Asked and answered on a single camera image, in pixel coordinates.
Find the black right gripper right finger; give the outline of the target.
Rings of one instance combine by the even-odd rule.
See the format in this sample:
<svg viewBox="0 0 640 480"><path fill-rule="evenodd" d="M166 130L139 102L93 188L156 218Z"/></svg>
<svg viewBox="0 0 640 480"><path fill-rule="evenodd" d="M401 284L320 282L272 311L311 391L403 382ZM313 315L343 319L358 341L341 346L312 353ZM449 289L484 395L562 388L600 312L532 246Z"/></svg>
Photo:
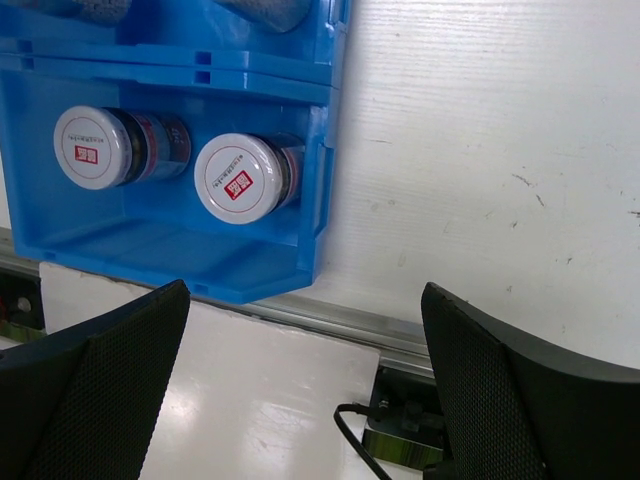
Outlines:
<svg viewBox="0 0 640 480"><path fill-rule="evenodd" d="M458 478L638 478L638 370L552 344L435 283L421 313Z"/></svg>

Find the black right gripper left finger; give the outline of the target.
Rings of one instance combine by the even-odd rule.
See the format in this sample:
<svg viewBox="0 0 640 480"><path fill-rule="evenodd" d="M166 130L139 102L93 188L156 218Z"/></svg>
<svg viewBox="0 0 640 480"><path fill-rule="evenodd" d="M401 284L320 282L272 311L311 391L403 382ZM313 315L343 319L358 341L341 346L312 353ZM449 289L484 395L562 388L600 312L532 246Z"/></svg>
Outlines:
<svg viewBox="0 0 640 480"><path fill-rule="evenodd" d="M176 280L3 350L2 478L138 478L189 308Z"/></svg>

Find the white-lid sauce jar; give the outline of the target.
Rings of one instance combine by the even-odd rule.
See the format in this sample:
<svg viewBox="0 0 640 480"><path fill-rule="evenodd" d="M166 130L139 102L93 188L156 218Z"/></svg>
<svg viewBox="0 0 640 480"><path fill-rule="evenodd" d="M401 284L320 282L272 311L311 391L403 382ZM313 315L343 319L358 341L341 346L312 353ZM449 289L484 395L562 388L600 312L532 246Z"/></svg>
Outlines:
<svg viewBox="0 0 640 480"><path fill-rule="evenodd" d="M175 115L87 105L60 115L53 141L62 171L89 190L174 178L186 169L192 150L189 132Z"/></svg>
<svg viewBox="0 0 640 480"><path fill-rule="evenodd" d="M217 219L256 222L299 197L304 154L304 142L288 133L218 135L196 158L196 192Z"/></svg>

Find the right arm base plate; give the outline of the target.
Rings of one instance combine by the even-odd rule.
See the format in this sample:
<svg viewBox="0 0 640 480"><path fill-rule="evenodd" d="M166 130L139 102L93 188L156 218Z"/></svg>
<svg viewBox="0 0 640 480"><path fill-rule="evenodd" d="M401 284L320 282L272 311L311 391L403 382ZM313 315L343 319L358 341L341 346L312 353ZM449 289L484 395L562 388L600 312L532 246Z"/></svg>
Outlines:
<svg viewBox="0 0 640 480"><path fill-rule="evenodd" d="M336 407L334 422L347 443L379 479L382 461L424 479L444 479L452 459L444 414L432 378L380 367L369 401Z"/></svg>

